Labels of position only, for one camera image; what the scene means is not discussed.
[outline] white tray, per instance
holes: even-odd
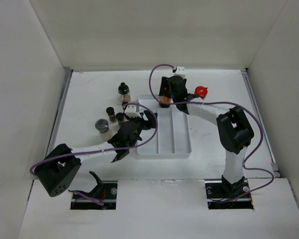
[[[161,108],[151,95],[140,95],[139,103],[157,112],[158,132],[147,144],[137,148],[141,158],[175,159],[188,158],[191,153],[187,115],[176,106]],[[143,130],[143,142],[149,139],[154,129]]]

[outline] red object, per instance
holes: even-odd
[[[195,95],[204,99],[207,96],[208,90],[207,87],[197,86],[195,89]]]

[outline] white wall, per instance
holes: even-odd
[[[31,0],[64,66],[248,67],[287,0]]]
[[[64,78],[28,0],[0,0],[0,239],[17,238]]]
[[[299,0],[289,0],[248,74],[283,177],[299,206]]]

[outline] cable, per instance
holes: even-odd
[[[251,156],[252,156],[252,155],[259,149],[260,145],[262,144],[262,142],[263,142],[263,140],[264,140],[264,130],[263,130],[263,127],[262,127],[262,125],[260,124],[259,120],[253,115],[253,113],[251,113],[251,111],[249,111],[247,108],[241,106],[240,104],[233,103],[233,102],[228,102],[228,101],[208,102],[208,103],[203,103],[203,102],[192,102],[192,101],[189,101],[189,102],[166,103],[166,102],[162,102],[162,101],[160,101],[160,100],[155,96],[155,94],[154,94],[154,92],[153,92],[153,90],[152,90],[152,88],[151,88],[151,77],[152,77],[152,75],[153,75],[154,70],[155,70],[156,68],[158,68],[158,67],[161,67],[161,66],[168,66],[168,67],[170,67],[170,68],[172,68],[172,69],[175,69],[174,66],[169,65],[169,64],[159,64],[159,65],[155,66],[155,67],[152,69],[152,71],[150,72],[150,75],[149,75],[149,91],[150,91],[151,95],[153,96],[153,98],[154,98],[157,102],[159,102],[159,103],[161,103],[161,104],[164,104],[164,105],[181,105],[181,104],[220,105],[220,104],[227,104],[227,105],[238,106],[238,107],[242,108],[245,112],[247,112],[247,113],[254,119],[254,121],[256,122],[256,124],[257,124],[257,126],[258,126],[258,128],[259,128],[259,131],[260,131],[260,140],[259,140],[259,143],[258,143],[257,146],[254,148],[254,150],[251,151],[251,153],[248,154],[248,156],[244,159],[244,161],[243,161],[243,167],[244,167],[244,169],[246,169],[246,170],[259,170],[259,171],[267,172],[267,173],[269,173],[269,174],[271,175],[271,177],[272,177],[271,180],[270,180],[268,183],[266,183],[266,184],[264,184],[264,185],[262,185],[262,186],[260,186],[260,187],[254,188],[254,189],[252,189],[252,190],[250,190],[250,191],[248,191],[248,192],[246,192],[246,193],[243,193],[243,194],[239,195],[238,197],[235,197],[235,198],[232,198],[232,199],[228,199],[228,200],[225,200],[225,201],[219,201],[219,202],[217,202],[217,203],[227,203],[227,202],[235,201],[235,200],[237,200],[237,199],[239,199],[239,198],[241,198],[241,197],[243,197],[243,196],[245,196],[245,195],[247,195],[247,194],[250,194],[251,192],[254,192],[254,191],[256,191],[256,190],[259,190],[259,189],[264,188],[264,187],[268,186],[269,184],[271,184],[271,183],[274,181],[274,179],[275,179],[275,176],[274,176],[274,174],[273,174],[272,172],[268,171],[267,169],[263,169],[263,168],[247,168],[247,167],[245,166],[246,161],[247,161],[247,160],[248,160],[248,159],[249,159],[249,158],[250,158],[250,157],[251,157]]]
[[[32,165],[30,167],[30,173],[33,175],[33,176],[36,176],[35,173],[34,173],[34,169],[35,167],[41,165],[41,164],[44,164],[44,163],[48,163],[48,162],[51,162],[51,161],[54,161],[54,160],[57,160],[57,159],[60,159],[60,158],[64,158],[64,157],[68,157],[68,156],[75,156],[75,155],[86,155],[86,154],[95,154],[95,153],[102,153],[102,152],[107,152],[107,151],[113,151],[113,150],[126,150],[126,149],[132,149],[132,148],[137,148],[137,147],[141,147],[143,146],[144,144],[148,143],[149,141],[151,141],[154,136],[156,135],[157,133],[157,126],[158,126],[158,122],[157,122],[157,117],[156,115],[154,114],[153,111],[151,111],[148,107],[146,106],[143,106],[139,103],[127,103],[125,106],[128,106],[128,105],[134,105],[134,106],[140,106],[140,107],[143,107],[144,109],[148,110],[154,117],[155,119],[155,123],[156,123],[156,128],[155,128],[155,131],[153,133],[153,135],[148,139],[146,140],[145,142],[141,143],[141,144],[138,144],[138,145],[135,145],[135,146],[131,146],[131,147],[122,147],[122,148],[107,148],[107,149],[104,149],[104,150],[95,150],[95,151],[86,151],[86,152],[76,152],[76,153],[68,153],[68,154],[63,154],[63,155],[59,155],[59,156],[55,156],[55,157],[52,157],[52,158],[48,158],[48,159],[45,159],[45,160],[42,160],[34,165]]]
[[[88,196],[84,195],[83,193],[80,193],[79,191],[76,191],[76,190],[74,190],[74,191],[70,191],[70,190],[69,190],[69,192],[71,192],[71,193],[75,193],[75,194],[81,196],[81,198],[76,199],[72,204],[74,204],[74,203],[77,202],[78,200],[81,200],[81,199],[85,198],[85,199],[87,199],[87,200],[92,201],[93,203],[95,203],[95,204],[97,204],[97,205],[100,205],[100,206],[103,206],[103,205],[104,205],[104,203],[103,203],[100,199],[88,197]]]

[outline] table surface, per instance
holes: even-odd
[[[251,188],[267,182],[249,179]],[[71,193],[50,198],[35,180],[18,238],[299,239],[287,179],[252,198],[254,210],[209,210],[203,180],[119,180],[116,210],[70,210]]]
[[[69,85],[65,105],[57,132],[55,145],[66,143],[69,147],[85,147],[102,143],[94,128],[95,121],[107,119],[105,109],[112,106],[121,112],[118,86],[125,82],[132,101],[139,95],[149,94],[150,71],[75,72]],[[159,92],[162,76],[172,76],[171,70],[156,70],[152,79],[155,93]],[[207,102],[231,101],[245,106],[252,112],[253,106],[240,70],[186,70],[187,89],[208,87]],[[247,115],[255,137],[248,148],[252,151],[259,142],[260,133],[256,123]],[[109,123],[113,134],[117,123]],[[115,163],[99,163],[81,166],[77,177],[89,177],[87,171],[95,171],[103,180],[119,179],[220,179],[225,167],[225,150],[217,127],[195,116],[188,116],[192,153],[186,159],[141,159],[136,150]],[[259,150],[246,163],[248,167],[260,167],[272,171],[271,155],[264,141]],[[261,171],[244,171],[247,178],[269,177]]]

